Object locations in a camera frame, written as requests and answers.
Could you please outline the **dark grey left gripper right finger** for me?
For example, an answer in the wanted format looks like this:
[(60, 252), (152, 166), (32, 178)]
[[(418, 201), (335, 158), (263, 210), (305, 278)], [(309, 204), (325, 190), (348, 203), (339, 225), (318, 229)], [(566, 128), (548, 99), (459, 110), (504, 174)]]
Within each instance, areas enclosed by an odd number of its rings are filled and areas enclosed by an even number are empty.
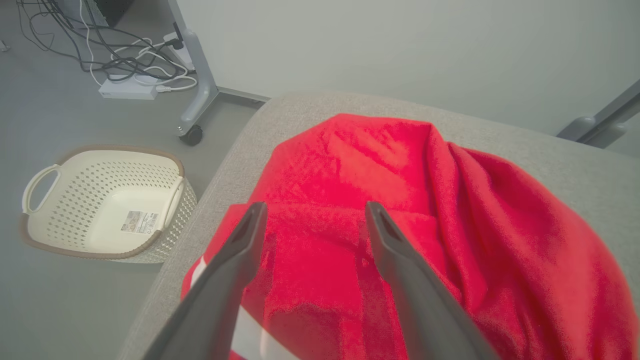
[(498, 353), (379, 202), (365, 206), (375, 266), (391, 288), (410, 360), (497, 360)]

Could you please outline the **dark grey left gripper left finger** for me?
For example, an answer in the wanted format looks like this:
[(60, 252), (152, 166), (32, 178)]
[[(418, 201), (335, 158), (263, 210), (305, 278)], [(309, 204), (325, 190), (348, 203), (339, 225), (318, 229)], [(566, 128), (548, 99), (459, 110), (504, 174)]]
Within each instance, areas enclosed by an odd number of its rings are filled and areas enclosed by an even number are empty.
[(226, 360), (244, 289), (261, 264), (268, 206), (252, 203), (144, 354), (146, 360)]

